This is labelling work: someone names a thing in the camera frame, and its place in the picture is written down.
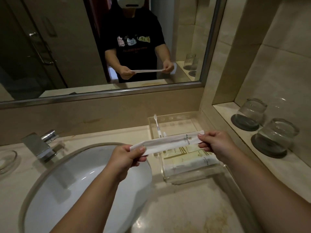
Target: black t-shirt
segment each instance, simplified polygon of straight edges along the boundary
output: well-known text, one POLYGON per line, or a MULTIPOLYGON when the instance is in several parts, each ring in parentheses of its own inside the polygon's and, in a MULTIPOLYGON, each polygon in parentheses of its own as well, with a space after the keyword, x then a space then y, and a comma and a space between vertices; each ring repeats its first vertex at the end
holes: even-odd
MULTIPOLYGON (((122 10, 113 11, 104 21, 101 42, 105 51, 116 49, 120 64, 130 70, 157 69, 155 47, 165 42, 161 25, 151 11, 137 9, 134 18, 125 18, 122 10)), ((129 80, 117 75, 120 83, 156 79, 156 73, 135 74, 129 80)))

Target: clear acrylic tray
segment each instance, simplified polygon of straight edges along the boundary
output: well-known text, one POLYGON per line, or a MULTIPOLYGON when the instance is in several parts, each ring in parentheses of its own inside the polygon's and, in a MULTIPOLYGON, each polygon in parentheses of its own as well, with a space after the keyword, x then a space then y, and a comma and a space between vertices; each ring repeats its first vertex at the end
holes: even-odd
MULTIPOLYGON (((198 112, 187 112, 158 116, 162 135, 184 134, 203 130, 198 112)), ((156 121, 148 118, 151 138, 159 138, 156 121)), ((166 182, 183 184, 222 173, 225 166, 216 160, 213 153, 205 152, 197 145, 189 145, 169 151, 155 153, 158 156, 162 175, 166 182)))

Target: person's left hand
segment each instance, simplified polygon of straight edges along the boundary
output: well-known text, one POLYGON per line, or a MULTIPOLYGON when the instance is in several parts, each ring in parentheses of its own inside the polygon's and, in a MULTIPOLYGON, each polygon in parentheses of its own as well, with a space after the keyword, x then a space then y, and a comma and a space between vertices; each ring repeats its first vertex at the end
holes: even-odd
POLYGON ((127 172, 131 167, 139 166, 139 162, 145 162, 146 156, 142 156, 146 151, 145 147, 138 147, 135 150, 130 151, 131 145, 117 146, 110 160, 106 166, 111 173, 115 174, 119 181, 126 178, 127 172))
POLYGON ((162 73, 166 73, 169 74, 170 72, 172 72, 174 70, 174 63, 171 62, 170 60, 165 60, 163 62, 163 70, 162 73))

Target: forearm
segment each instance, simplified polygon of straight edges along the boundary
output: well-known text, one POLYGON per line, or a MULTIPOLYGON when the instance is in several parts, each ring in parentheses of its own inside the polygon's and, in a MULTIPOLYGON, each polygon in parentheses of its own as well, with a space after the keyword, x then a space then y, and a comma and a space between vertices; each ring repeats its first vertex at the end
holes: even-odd
POLYGON ((267 232, 309 232, 311 205, 241 152, 228 164, 267 232))
POLYGON ((159 58, 162 62, 165 60, 171 61, 171 54, 169 49, 167 48, 166 44, 159 45, 155 48, 156 53, 158 54, 159 58))
POLYGON ((119 185, 104 169, 50 233, 102 233, 119 185))
POLYGON ((105 51, 105 58, 107 63, 116 71, 119 72, 120 69, 120 62, 117 58, 117 51, 115 49, 106 50, 105 51))

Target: hand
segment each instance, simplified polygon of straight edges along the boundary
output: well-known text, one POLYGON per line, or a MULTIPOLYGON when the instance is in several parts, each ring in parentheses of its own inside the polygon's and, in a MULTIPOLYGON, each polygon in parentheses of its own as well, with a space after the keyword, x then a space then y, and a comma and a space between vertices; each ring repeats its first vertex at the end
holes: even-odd
POLYGON ((226 132, 208 131, 204 135, 199 134, 198 138, 203 141, 199 144, 200 148, 215 153, 217 159, 225 164, 242 153, 226 132))
POLYGON ((174 63, 172 63, 170 60, 165 60, 163 62, 163 70, 162 73, 169 74, 174 70, 174 63))
POLYGON ((120 66, 118 69, 118 73, 120 74, 121 78, 124 80, 129 80, 133 75, 135 75, 135 72, 129 72, 130 69, 126 66, 120 66))
POLYGON ((145 147, 139 147, 130 151, 131 145, 117 146, 110 160, 105 168, 109 169, 111 173, 115 174, 119 181, 122 181, 127 176, 127 171, 131 167, 138 167, 139 162, 145 162, 146 156, 142 156, 146 151, 145 147))

